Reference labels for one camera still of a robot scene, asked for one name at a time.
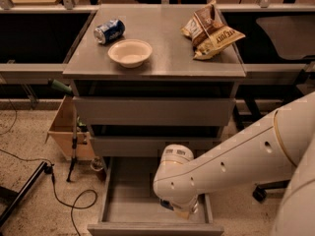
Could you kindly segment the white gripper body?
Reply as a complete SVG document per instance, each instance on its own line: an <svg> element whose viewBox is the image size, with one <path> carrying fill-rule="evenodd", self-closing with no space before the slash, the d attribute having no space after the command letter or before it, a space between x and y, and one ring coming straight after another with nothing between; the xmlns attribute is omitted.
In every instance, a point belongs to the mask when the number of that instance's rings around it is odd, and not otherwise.
<svg viewBox="0 0 315 236"><path fill-rule="evenodd" d="M171 202L171 205L173 206L173 211L189 211L190 214L196 213L198 210L198 197L194 196L189 201L185 202Z"/></svg>

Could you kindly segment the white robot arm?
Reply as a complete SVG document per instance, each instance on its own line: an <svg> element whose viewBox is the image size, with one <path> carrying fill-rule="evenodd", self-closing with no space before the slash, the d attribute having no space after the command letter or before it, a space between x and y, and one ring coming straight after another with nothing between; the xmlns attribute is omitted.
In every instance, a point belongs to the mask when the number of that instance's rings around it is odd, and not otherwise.
<svg viewBox="0 0 315 236"><path fill-rule="evenodd" d="M194 212L202 194L288 180L271 236L315 236L315 92L284 105L195 158L169 145L154 192L170 209Z"/></svg>

